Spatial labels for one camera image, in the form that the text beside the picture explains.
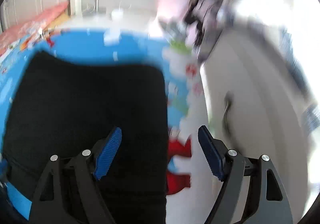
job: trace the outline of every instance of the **silver screw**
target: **silver screw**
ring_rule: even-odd
[[[267,162],[270,160],[270,157],[267,155],[262,155],[262,160]]]
[[[51,156],[51,157],[50,157],[50,160],[53,161],[53,162],[54,162],[54,161],[57,161],[57,160],[58,160],[58,155],[53,155],[53,156]]]
[[[236,150],[229,150],[228,154],[230,154],[231,156],[236,156],[237,152],[236,152]]]
[[[82,152],[82,155],[83,155],[83,156],[89,156],[90,154],[91,154],[91,151],[90,151],[89,149],[84,150],[84,151]]]

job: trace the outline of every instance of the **dark blue gripper pad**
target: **dark blue gripper pad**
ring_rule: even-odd
[[[207,159],[212,174],[220,181],[224,181],[225,154],[228,151],[221,140],[214,139],[206,126],[201,126],[198,130],[198,140],[202,151]]]
[[[117,127],[110,137],[107,138],[106,143],[97,157],[96,169],[93,176],[96,180],[100,180],[103,176],[107,175],[110,165],[118,151],[122,140],[122,131]]]

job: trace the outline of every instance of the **cartoon printed tablecloth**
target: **cartoon printed tablecloth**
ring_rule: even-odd
[[[0,57],[1,145],[10,104],[14,102],[23,71],[37,51],[45,50],[75,64],[154,64],[163,71],[168,95],[167,223],[204,223],[215,198],[211,171],[197,140],[197,130],[208,125],[208,117],[196,59],[177,51],[164,39],[114,29],[67,31],[52,37],[53,47],[42,41],[20,51],[19,46],[26,38]],[[8,186],[12,200],[17,192]],[[31,202],[13,204],[28,217]]]

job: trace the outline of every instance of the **black garment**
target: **black garment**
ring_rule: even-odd
[[[101,193],[117,223],[165,223],[164,78],[145,65],[77,66],[42,52],[29,64],[4,136],[9,181],[32,200],[52,155],[73,157],[122,129]]]

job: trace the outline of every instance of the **pink bedding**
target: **pink bedding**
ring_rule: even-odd
[[[8,46],[24,37],[27,34],[34,34],[40,28],[45,29],[53,20],[55,20],[68,7],[69,2],[60,3],[54,7],[44,10],[41,14],[33,19],[9,28],[0,34],[0,56],[5,53]]]

